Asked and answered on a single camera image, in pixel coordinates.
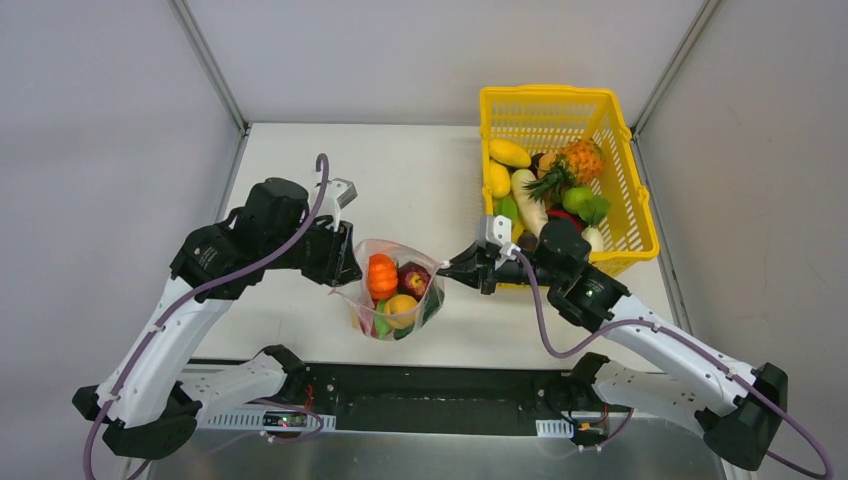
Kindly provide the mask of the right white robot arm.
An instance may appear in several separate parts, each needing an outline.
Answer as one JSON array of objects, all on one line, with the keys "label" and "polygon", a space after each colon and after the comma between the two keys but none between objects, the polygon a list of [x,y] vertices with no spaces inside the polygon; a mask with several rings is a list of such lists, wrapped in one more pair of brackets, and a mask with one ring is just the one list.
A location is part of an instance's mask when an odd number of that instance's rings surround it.
[{"label": "right white robot arm", "polygon": [[615,342],[657,367],[628,368],[585,354],[571,371],[569,400],[641,410],[700,436],[722,460],[756,471],[766,458],[788,401],[779,367],[754,367],[663,320],[654,309],[589,261],[590,244],[569,220],[547,223],[529,254],[508,242],[503,216],[485,216],[474,244],[440,266],[439,275],[488,295],[503,284],[528,284],[535,309],[548,303],[591,338]]}]

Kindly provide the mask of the green toy cucumber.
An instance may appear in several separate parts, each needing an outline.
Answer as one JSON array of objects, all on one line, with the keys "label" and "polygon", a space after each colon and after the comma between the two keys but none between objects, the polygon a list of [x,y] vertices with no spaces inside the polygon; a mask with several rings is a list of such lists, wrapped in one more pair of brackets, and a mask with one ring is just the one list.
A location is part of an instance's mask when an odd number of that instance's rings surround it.
[{"label": "green toy cucumber", "polygon": [[375,307],[371,335],[377,339],[384,339],[393,331],[393,327],[386,320],[387,300],[380,300]]}]

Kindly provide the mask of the clear pink-dotted zip bag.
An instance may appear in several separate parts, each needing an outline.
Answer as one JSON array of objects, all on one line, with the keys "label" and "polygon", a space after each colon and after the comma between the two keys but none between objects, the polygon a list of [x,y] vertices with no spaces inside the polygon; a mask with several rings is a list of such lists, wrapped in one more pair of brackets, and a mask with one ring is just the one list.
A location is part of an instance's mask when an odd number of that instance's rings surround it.
[{"label": "clear pink-dotted zip bag", "polygon": [[352,326],[366,337],[401,341],[421,330],[442,308],[440,261],[381,239],[361,241],[354,257],[362,278],[331,293],[343,299]]}]

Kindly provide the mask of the green toy bok choy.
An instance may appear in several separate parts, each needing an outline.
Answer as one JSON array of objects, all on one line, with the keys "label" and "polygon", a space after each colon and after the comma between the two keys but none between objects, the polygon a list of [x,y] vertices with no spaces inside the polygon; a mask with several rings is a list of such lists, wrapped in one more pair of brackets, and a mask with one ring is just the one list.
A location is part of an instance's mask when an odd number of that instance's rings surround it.
[{"label": "green toy bok choy", "polygon": [[421,322],[418,325],[411,325],[402,329],[395,329],[393,332],[394,340],[402,340],[415,330],[420,329],[424,325],[428,323],[428,321],[433,318],[438,311],[441,309],[443,301],[444,301],[444,291],[440,286],[434,286],[424,297],[425,303],[423,307],[423,314],[421,317]]}]

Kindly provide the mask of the orange toy pumpkin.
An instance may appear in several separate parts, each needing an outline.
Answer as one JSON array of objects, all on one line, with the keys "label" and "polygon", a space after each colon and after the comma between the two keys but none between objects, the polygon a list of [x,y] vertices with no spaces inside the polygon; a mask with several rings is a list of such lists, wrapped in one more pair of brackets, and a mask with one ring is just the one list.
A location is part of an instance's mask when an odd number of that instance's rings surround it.
[{"label": "orange toy pumpkin", "polygon": [[397,266],[385,254],[371,255],[367,263],[366,288],[370,297],[379,302],[388,300],[397,293]]}]

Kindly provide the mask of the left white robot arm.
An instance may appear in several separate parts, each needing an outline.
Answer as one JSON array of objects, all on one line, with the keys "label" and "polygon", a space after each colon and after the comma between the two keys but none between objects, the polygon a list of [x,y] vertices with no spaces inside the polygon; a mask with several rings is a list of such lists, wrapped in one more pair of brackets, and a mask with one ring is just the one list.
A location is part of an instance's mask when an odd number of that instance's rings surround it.
[{"label": "left white robot arm", "polygon": [[356,195],[344,179],[321,181],[309,193],[272,177],[223,221],[187,236],[130,353],[105,381],[73,396],[114,454],[160,460],[217,415],[258,399],[288,405],[305,398],[305,364],[281,345],[196,380],[180,375],[211,327],[267,271],[297,271],[330,287],[361,278],[353,227],[341,217]]}]

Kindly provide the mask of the yellow orange toy fruit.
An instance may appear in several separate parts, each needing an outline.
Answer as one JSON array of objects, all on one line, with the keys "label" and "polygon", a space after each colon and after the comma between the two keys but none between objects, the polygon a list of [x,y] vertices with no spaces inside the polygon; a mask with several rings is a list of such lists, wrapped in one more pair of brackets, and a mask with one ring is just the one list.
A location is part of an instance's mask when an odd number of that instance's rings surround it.
[{"label": "yellow orange toy fruit", "polygon": [[384,302],[383,319],[392,329],[402,330],[416,323],[418,301],[410,295],[397,294]]}]

